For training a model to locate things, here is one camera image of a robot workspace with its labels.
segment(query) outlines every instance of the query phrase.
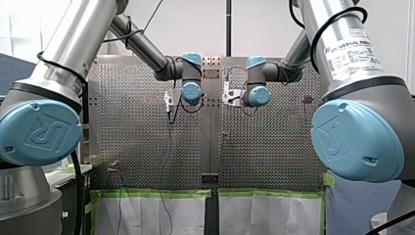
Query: metal stand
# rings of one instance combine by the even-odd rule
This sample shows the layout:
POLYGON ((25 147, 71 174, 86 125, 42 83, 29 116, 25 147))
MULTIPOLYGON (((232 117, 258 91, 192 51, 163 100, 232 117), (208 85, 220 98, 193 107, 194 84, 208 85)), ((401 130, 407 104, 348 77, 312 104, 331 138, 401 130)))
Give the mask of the metal stand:
POLYGON ((49 188, 41 167, 0 170, 1 234, 61 234, 61 199, 61 191, 49 188))

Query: perforated metal panel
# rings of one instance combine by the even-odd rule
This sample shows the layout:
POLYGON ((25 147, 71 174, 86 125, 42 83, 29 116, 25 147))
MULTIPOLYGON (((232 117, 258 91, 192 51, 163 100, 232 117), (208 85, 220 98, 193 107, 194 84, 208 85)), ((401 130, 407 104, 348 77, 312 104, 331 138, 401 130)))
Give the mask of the perforated metal panel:
MULTIPOLYGON (((233 66, 244 67, 246 58, 216 60, 220 65, 214 69, 223 75, 233 66)), ((194 189, 202 187, 202 173, 218 172, 220 187, 320 190, 325 169, 309 136, 319 102, 312 68, 306 68, 301 82, 269 83, 271 103, 252 116, 243 111, 254 110, 219 105, 221 79, 204 78, 205 106, 196 114, 179 110, 171 158, 162 169, 169 153, 162 97, 171 82, 156 81, 137 58, 97 62, 89 76, 93 188, 159 188, 163 175, 161 188, 194 189), (312 103, 304 102, 310 98, 312 103), (109 170, 115 162, 120 170, 109 170)), ((233 70, 230 80, 232 87, 242 87, 246 73, 233 70)))
MULTIPOLYGON (((245 61, 223 58, 222 76, 231 67, 244 68, 245 61)), ((243 87, 246 72, 233 69, 230 80, 231 88, 243 87)), ((271 102, 256 113, 251 108, 221 108, 219 185, 318 190, 324 167, 310 140, 311 119, 320 98, 318 74, 307 67, 301 82, 286 86, 268 82, 267 86, 271 102), (310 97, 312 103, 306 104, 310 97)))
POLYGON ((97 60, 89 76, 93 188, 201 187, 200 115, 180 110, 168 125, 163 95, 171 86, 137 58, 97 60), (115 162, 120 170, 111 170, 115 162))

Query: green tape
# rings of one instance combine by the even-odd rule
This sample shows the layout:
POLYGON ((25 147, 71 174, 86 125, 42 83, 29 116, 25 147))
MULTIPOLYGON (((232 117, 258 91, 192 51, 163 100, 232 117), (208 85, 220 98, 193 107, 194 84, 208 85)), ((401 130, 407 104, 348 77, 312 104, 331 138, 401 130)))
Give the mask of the green tape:
POLYGON ((91 212, 91 203, 85 206, 85 214, 88 214, 91 212))
MULTIPOLYGON (((91 167, 91 164, 82 164, 80 166, 81 170, 86 169, 88 167, 91 167)), ((73 165, 71 164, 70 166, 68 166, 66 168, 58 170, 58 172, 61 172, 61 173, 75 173, 75 169, 73 168, 73 165)))
POLYGON ((329 173, 323 174, 323 184, 326 186, 329 186, 331 188, 334 188, 336 186, 336 179, 333 177, 333 175, 329 173))
POLYGON ((153 190, 153 189, 106 189, 92 191, 94 198, 160 198, 161 193, 165 199, 200 199, 209 198, 210 190, 153 190))
POLYGON ((298 192, 275 189, 219 189, 218 191, 219 197, 222 198, 268 196, 276 198, 321 199, 324 197, 324 192, 298 192))

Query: black cable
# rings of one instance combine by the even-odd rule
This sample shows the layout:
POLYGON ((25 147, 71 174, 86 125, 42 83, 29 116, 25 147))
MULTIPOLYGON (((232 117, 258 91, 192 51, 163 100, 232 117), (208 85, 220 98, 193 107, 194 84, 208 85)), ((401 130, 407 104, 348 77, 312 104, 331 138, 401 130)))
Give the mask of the black cable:
POLYGON ((229 73, 230 73, 233 69, 238 69, 238 70, 242 70, 242 71, 247 71, 247 69, 242 68, 242 67, 231 67, 229 70, 227 70, 227 71, 226 71, 226 74, 225 74, 225 81, 229 81, 229 73))
POLYGON ((86 82, 85 78, 83 78, 83 76, 81 74, 79 74, 77 71, 75 71, 71 68, 62 66, 62 65, 60 65, 56 62, 46 60, 45 58, 43 58, 43 51, 37 53, 37 59, 39 59, 39 61, 41 61, 45 64, 49 64, 51 66, 54 66, 54 67, 59 68, 61 70, 67 71, 67 72, 71 73, 72 75, 76 76, 76 78, 78 80, 80 80, 80 82, 82 83, 82 92, 78 96, 79 98, 82 97, 88 91, 88 83, 86 82))
POLYGON ((176 123, 177 114, 179 113, 179 107, 180 107, 179 105, 176 106, 176 111, 174 112, 174 118, 173 118, 173 120, 171 120, 171 118, 170 118, 171 112, 168 112, 167 113, 168 124, 175 124, 176 123))
POLYGON ((77 158, 76 151, 70 154, 73 162, 73 168, 75 170, 76 180, 76 219, 73 234, 78 235, 81 232, 82 218, 83 218, 83 200, 84 200, 84 183, 82 178, 82 171, 80 169, 80 163, 77 158))
POLYGON ((122 39, 127 39, 128 37, 130 37, 130 36, 132 36, 132 35, 134 35, 136 33, 139 33, 139 32, 143 32, 143 29, 138 29, 138 30, 133 31, 131 33, 125 34, 125 35, 123 35, 121 37, 106 39, 106 40, 103 41, 103 43, 115 42, 115 41, 119 41, 119 40, 122 40, 122 39))
POLYGON ((121 221, 122 221, 121 198, 122 198, 122 188, 119 189, 119 197, 118 197, 119 217, 118 217, 118 226, 116 228, 116 235, 119 234, 119 228, 121 227, 121 221))
POLYGON ((413 217, 413 216, 415 216, 415 211, 408 212, 408 213, 406 213, 406 214, 404 214, 404 215, 402 215, 398 218, 395 218, 395 219, 393 219, 393 220, 391 220, 391 221, 389 221, 389 222, 387 222, 387 223, 371 230, 370 232, 366 233, 366 235, 379 235, 379 232, 381 232, 381 231, 383 231, 383 230, 385 230, 389 227, 392 227, 395 224, 400 223, 403 220, 406 220, 406 219, 408 219, 410 217, 413 217))
POLYGON ((329 20, 327 20, 315 33, 314 38, 312 39, 312 43, 311 43, 311 50, 310 50, 310 60, 311 60, 311 64, 314 67, 314 69, 318 71, 318 67, 317 64, 315 62, 315 50, 317 48, 317 44, 318 44, 318 40, 320 39, 321 35, 323 35, 324 31, 332 24, 334 23, 336 20, 339 19, 339 17, 342 17, 344 14, 348 13, 348 12, 360 12, 361 14, 363 14, 363 23, 366 23, 367 17, 368 17, 368 13, 364 8, 361 7, 349 7, 347 9, 344 9, 340 12, 337 12, 336 14, 334 14, 333 16, 331 16, 329 18, 329 20))
POLYGON ((296 14, 294 13, 294 6, 293 6, 293 0, 288 1, 289 8, 290 8, 290 15, 291 18, 293 18, 293 21, 300 27, 305 28, 304 23, 300 22, 299 19, 296 17, 296 14))
POLYGON ((159 194, 161 197, 161 202, 162 202, 162 206, 164 207, 165 212, 168 215, 168 220, 170 222, 170 232, 168 233, 169 235, 173 234, 173 219, 171 217, 171 213, 167 208, 167 205, 165 204, 165 200, 164 200, 164 196, 162 195, 162 191, 161 191, 161 184, 162 184, 162 177, 163 177, 163 173, 165 170, 165 166, 167 165, 168 161, 171 159, 171 152, 172 152, 172 148, 173 148, 173 137, 171 135, 171 127, 172 127, 173 123, 170 123, 168 128, 168 138, 169 138, 169 147, 168 147, 168 155, 167 158, 165 158, 162 166, 161 166, 161 175, 160 175, 160 179, 159 179, 159 194))
POLYGON ((154 10, 154 12, 153 12, 152 16, 151 16, 151 17, 149 18, 149 20, 147 21, 147 24, 146 24, 146 26, 144 27, 143 32, 145 32, 145 31, 147 30, 147 27, 149 26, 150 22, 153 20, 153 17, 156 15, 156 12, 157 12, 157 10, 159 9, 159 7, 160 7, 160 5, 161 5, 161 3, 162 3, 163 1, 164 1, 164 0, 160 0, 159 4, 157 5, 156 9, 154 10))
MULTIPOLYGON (((131 17, 130 16, 127 16, 127 18, 128 18, 128 23, 127 23, 127 29, 126 29, 126 33, 125 34, 130 34, 131 33, 131 29, 132 29, 132 20, 131 20, 131 17)), ((129 50, 129 47, 128 47, 129 39, 130 39, 130 37, 127 37, 125 39, 125 49, 127 49, 127 50, 129 50)))
POLYGON ((116 172, 118 172, 119 178, 121 179, 121 187, 119 188, 119 196, 118 196, 119 217, 118 217, 118 225, 117 225, 117 228, 116 228, 116 235, 118 235, 119 234, 119 229, 121 227, 121 221, 122 221, 122 208, 121 208, 122 189, 125 188, 125 185, 126 184, 125 184, 125 179, 122 176, 122 173, 121 173, 121 171, 119 169, 119 166, 117 167, 116 172))
POLYGON ((152 21, 152 19, 153 19, 153 17, 156 15, 156 12, 157 12, 157 10, 159 9, 159 7, 160 7, 160 5, 161 5, 161 3, 163 2, 164 0, 161 0, 160 2, 159 2, 159 5, 157 6, 157 8, 154 10, 154 12, 153 12, 153 14, 152 14, 152 16, 149 18, 149 20, 147 21, 147 24, 146 24, 146 26, 144 27, 144 29, 138 29, 138 30, 136 30, 136 31, 133 31, 133 32, 130 32, 130 33, 128 33, 128 34, 125 34, 125 35, 123 35, 123 36, 121 36, 121 37, 117 37, 117 38, 111 38, 111 39, 106 39, 106 40, 104 40, 103 41, 103 43, 107 43, 107 42, 115 42, 115 41, 119 41, 119 40, 122 40, 122 39, 126 39, 125 40, 125 46, 127 46, 128 45, 128 40, 129 40, 129 37, 131 37, 132 35, 134 35, 134 34, 136 34, 136 33, 144 33, 145 31, 146 31, 146 29, 147 29, 147 27, 149 26, 149 24, 150 24, 150 22, 152 21))
POLYGON ((254 111, 250 114, 250 113, 247 113, 246 111, 245 111, 245 109, 244 108, 242 108, 242 112, 246 115, 246 116, 249 116, 249 117, 251 117, 251 116, 253 116, 257 111, 258 111, 258 107, 254 107, 253 108, 254 109, 254 111))

